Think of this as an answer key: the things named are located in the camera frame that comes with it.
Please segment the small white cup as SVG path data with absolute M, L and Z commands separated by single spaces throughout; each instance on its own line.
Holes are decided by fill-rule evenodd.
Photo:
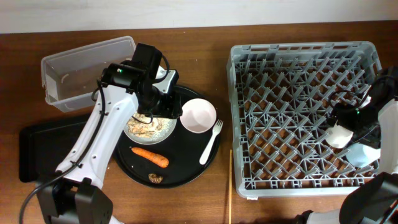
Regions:
M 338 149 L 345 147 L 353 137 L 352 131 L 337 124 L 331 128 L 328 128 L 326 133 L 327 137 L 325 138 L 325 141 L 331 147 Z

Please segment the light blue plastic cup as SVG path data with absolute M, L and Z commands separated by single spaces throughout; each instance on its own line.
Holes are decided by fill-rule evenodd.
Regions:
M 375 149 L 360 143 L 350 145 L 348 150 L 349 152 L 346 154 L 346 159 L 351 165 L 359 168 L 370 165 L 381 156 L 380 149 Z

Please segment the orange carrot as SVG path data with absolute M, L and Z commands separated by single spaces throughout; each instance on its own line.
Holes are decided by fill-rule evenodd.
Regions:
M 156 154 L 154 152 L 150 152 L 148 150 L 139 147 L 133 147 L 131 151 L 137 154 L 138 156 L 141 156 L 151 161 L 152 163 L 156 164 L 161 168 L 166 168 L 169 165 L 169 160 L 160 154 Z

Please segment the white plastic fork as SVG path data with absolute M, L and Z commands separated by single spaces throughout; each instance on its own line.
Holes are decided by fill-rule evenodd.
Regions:
M 203 151 L 203 153 L 202 153 L 202 155 L 200 157 L 199 163 L 201 165 L 205 165 L 206 164 L 206 162 L 207 162 L 207 160 L 208 160 L 208 158 L 210 156 L 211 148 L 213 147 L 213 143 L 215 141 L 215 138 L 221 132 L 222 127 L 223 127 L 223 121 L 219 119 L 215 123 L 215 125 L 213 126 L 211 138 L 208 141 L 208 144 L 206 145 L 206 148 L 205 148 L 205 150 Z

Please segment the wooden chopstick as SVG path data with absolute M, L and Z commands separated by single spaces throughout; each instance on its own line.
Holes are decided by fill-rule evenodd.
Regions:
M 229 185 L 228 185 L 228 224 L 232 216 L 232 189 L 233 189 L 233 150 L 229 151 Z

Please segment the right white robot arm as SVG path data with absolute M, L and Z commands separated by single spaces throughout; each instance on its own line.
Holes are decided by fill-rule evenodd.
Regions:
M 294 223 L 397 223 L 397 67 L 379 71 L 356 105 L 335 103 L 326 142 L 347 148 L 344 159 L 364 168 L 378 163 L 376 176 L 351 192 L 341 208 L 307 210 Z

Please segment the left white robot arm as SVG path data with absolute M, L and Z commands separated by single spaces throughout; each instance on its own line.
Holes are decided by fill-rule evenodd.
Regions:
M 177 72 L 159 77 L 167 59 L 154 46 L 139 43 L 132 59 L 112 63 L 97 81 L 95 107 L 77 142 L 22 203 L 18 222 L 37 197 L 45 223 L 118 223 L 113 203 L 102 191 L 108 162 L 121 133 L 135 113 L 150 118 L 177 119 L 180 97 L 173 90 Z

